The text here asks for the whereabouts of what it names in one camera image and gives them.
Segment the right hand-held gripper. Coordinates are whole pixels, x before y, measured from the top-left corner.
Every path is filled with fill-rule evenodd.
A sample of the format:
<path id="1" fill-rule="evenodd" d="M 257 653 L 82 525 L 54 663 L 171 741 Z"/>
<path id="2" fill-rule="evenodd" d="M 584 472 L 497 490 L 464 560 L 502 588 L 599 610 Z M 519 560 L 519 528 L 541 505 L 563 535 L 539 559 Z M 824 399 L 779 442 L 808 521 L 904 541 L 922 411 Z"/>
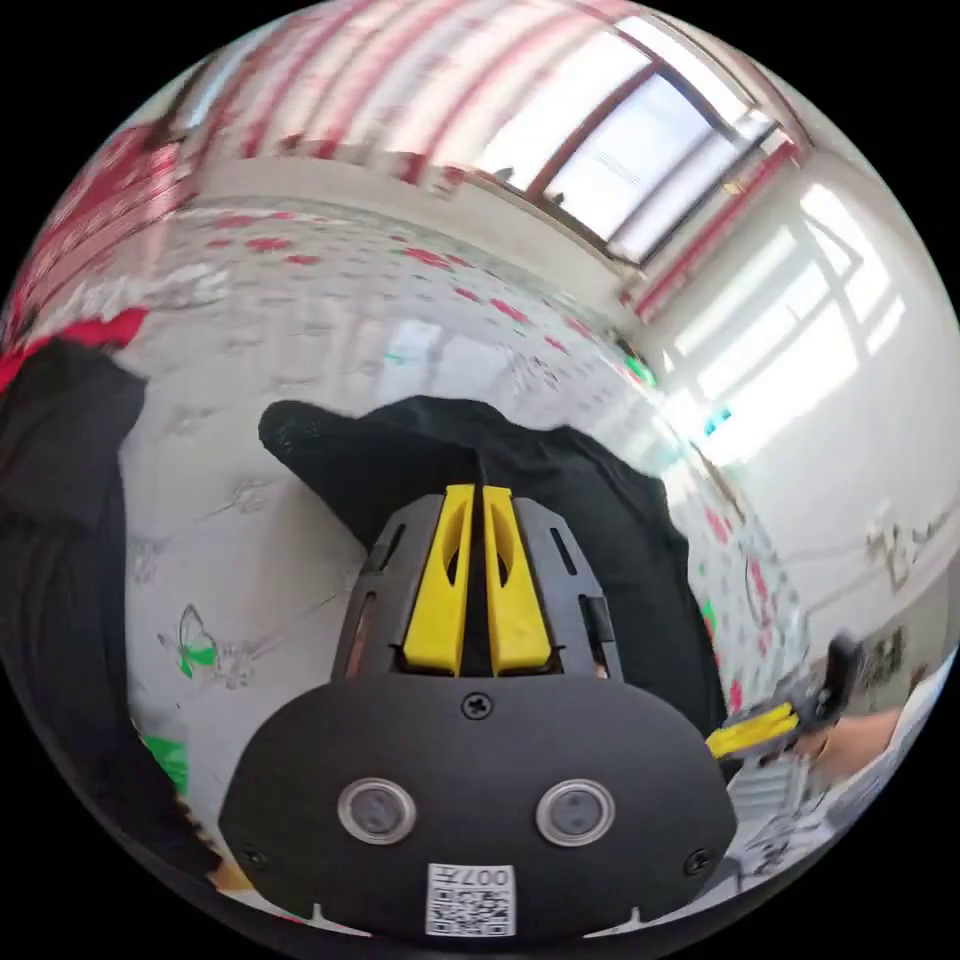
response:
<path id="1" fill-rule="evenodd" d="M 763 758 L 825 732 L 848 707 L 848 672 L 809 672 L 789 700 L 732 718 L 706 739 L 707 748 L 714 758 Z"/>

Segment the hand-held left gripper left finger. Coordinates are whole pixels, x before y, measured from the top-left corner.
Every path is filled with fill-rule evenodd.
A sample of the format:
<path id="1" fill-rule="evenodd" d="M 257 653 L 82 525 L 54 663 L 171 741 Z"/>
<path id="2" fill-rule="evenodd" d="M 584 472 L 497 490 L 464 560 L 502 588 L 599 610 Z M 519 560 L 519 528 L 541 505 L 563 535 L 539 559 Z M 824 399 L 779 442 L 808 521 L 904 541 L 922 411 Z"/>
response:
<path id="1" fill-rule="evenodd" d="M 452 485 L 439 507 L 402 646 L 406 665 L 415 672 L 460 671 L 474 497 L 474 485 Z"/>

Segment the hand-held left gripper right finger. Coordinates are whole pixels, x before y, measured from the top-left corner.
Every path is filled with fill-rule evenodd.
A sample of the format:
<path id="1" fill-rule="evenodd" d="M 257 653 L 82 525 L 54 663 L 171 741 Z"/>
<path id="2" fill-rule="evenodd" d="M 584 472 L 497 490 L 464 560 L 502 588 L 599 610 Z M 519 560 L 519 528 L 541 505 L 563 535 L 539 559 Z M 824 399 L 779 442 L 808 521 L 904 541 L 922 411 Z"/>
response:
<path id="1" fill-rule="evenodd" d="M 552 648 L 511 492 L 485 486 L 482 511 L 492 669 L 541 673 Z"/>

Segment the person's right hand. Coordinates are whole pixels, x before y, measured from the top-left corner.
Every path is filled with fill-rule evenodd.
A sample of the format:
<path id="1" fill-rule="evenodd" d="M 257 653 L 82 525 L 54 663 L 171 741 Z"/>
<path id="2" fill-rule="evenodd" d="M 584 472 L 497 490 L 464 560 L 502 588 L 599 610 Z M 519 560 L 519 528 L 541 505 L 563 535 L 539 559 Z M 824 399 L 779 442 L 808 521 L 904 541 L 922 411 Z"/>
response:
<path id="1" fill-rule="evenodd" d="M 829 728 L 801 736 L 792 753 L 806 761 L 827 785 L 862 772 L 890 745 L 902 710 L 844 716 Z"/>

